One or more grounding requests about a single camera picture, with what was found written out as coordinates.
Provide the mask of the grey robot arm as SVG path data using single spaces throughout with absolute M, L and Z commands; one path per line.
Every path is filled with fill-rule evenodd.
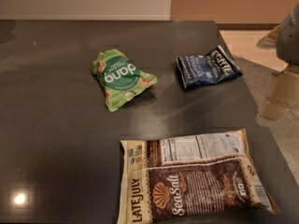
M 280 24 L 276 49 L 280 60 L 299 65 L 299 3 Z

